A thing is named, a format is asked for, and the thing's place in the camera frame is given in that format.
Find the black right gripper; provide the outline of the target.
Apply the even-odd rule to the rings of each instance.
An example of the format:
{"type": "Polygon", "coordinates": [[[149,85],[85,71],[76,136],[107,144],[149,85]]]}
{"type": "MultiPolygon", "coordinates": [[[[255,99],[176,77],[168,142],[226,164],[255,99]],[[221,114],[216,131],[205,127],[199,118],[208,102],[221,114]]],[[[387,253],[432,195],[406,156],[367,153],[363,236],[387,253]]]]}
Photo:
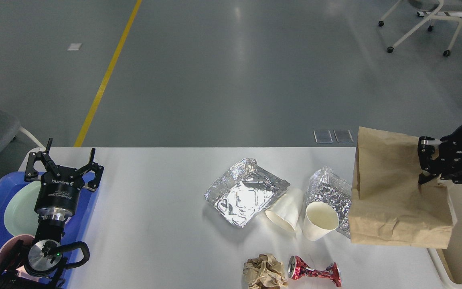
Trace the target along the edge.
{"type": "Polygon", "coordinates": [[[419,137],[417,154],[421,168],[418,185],[423,185],[437,178],[438,175],[441,180],[462,184],[462,125],[440,140],[428,136],[419,137]],[[436,163],[433,159],[438,148],[440,156],[444,157],[441,172],[439,172],[441,163],[436,163]]]}

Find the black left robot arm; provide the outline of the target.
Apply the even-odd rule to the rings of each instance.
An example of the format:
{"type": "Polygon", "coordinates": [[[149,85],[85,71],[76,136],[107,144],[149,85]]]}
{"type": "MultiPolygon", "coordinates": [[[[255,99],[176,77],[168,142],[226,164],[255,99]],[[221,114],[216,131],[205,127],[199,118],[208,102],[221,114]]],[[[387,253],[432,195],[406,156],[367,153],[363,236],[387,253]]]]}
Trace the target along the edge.
{"type": "Polygon", "coordinates": [[[82,191],[99,188],[104,167],[95,160],[95,148],[81,168],[58,165],[50,157],[52,142],[28,155],[23,180],[38,185],[36,232],[29,244],[17,237],[2,256],[0,289],[60,289],[64,273],[90,259],[85,242],[67,242],[65,227],[77,213],[82,191]]]}

